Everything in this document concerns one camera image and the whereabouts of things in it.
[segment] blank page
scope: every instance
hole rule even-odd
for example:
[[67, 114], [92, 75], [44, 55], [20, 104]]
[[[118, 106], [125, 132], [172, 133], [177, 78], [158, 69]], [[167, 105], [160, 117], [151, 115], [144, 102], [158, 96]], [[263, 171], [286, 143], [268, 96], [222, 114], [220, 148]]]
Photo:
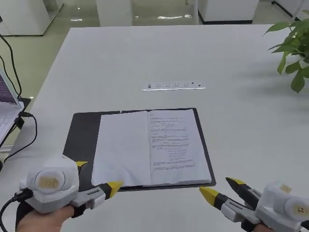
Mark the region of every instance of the blank page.
[[211, 181], [193, 110], [149, 112], [152, 185]]
[[92, 184], [150, 185], [148, 112], [102, 115]]

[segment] power strip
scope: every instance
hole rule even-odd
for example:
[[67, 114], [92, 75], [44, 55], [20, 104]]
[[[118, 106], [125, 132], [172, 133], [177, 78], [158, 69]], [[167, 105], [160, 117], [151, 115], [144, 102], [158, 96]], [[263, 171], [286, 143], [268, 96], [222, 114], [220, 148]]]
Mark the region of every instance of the power strip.
[[186, 89], [205, 89], [206, 87], [199, 81], [175, 81], [175, 82], [152, 82], [147, 83], [142, 91], [160, 90], [186, 90]]

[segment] human hand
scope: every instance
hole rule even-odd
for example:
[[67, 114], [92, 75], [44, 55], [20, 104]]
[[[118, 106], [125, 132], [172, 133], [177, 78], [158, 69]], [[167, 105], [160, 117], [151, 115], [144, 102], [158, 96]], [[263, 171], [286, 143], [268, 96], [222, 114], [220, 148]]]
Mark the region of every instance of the human hand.
[[73, 215], [74, 208], [70, 205], [49, 214], [34, 210], [21, 219], [16, 232], [60, 232], [63, 222]]
[[254, 229], [254, 232], [273, 232], [273, 230], [264, 225], [257, 225]]

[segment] tiled floor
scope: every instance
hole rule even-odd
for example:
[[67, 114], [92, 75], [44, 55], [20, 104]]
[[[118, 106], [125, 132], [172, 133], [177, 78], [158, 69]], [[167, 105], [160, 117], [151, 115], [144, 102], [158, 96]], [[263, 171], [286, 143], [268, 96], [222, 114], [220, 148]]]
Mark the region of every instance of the tiled floor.
[[[194, 24], [193, 5], [190, 0], [133, 0], [134, 25], [190, 25]], [[253, 19], [255, 24], [273, 24], [290, 18], [267, 0], [258, 4]], [[35, 101], [39, 90], [55, 60], [55, 57], [71, 27], [99, 27], [95, 0], [65, 0], [58, 17], [42, 37], [8, 37], [15, 55], [16, 68], [23, 86], [23, 97], [33, 97]], [[1, 55], [9, 67], [9, 50], [0, 43]], [[6, 144], [13, 144], [18, 130], [13, 132]]]

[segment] black notebook cover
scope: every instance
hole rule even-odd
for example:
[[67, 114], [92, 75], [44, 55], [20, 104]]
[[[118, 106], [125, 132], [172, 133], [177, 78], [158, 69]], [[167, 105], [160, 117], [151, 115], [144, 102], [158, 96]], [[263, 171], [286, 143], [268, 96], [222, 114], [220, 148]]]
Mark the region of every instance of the black notebook cover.
[[[208, 164], [209, 172], [211, 174], [211, 182], [206, 184], [196, 184], [188, 182], [185, 185], [168, 185], [168, 186], [133, 186], [133, 187], [123, 187], [120, 191], [132, 191], [132, 190], [150, 190], [150, 189], [179, 189], [179, 188], [192, 188], [199, 186], [215, 186], [216, 181], [214, 178], [211, 161], [207, 151], [202, 127], [198, 118], [196, 108], [180, 108], [180, 109], [160, 109], [160, 110], [193, 110], [199, 135], [202, 140], [204, 147], [205, 159]], [[74, 161], [87, 161], [80, 169], [79, 181], [80, 187], [79, 191], [84, 191], [92, 188], [91, 177], [93, 169], [93, 161], [96, 153], [98, 131], [100, 127], [101, 115], [114, 115], [114, 114], [124, 114], [133, 113], [144, 110], [130, 110], [130, 111], [109, 111], [109, 112], [91, 112], [91, 113], [75, 113], [71, 122], [69, 134], [64, 147], [63, 155], [69, 157]]]

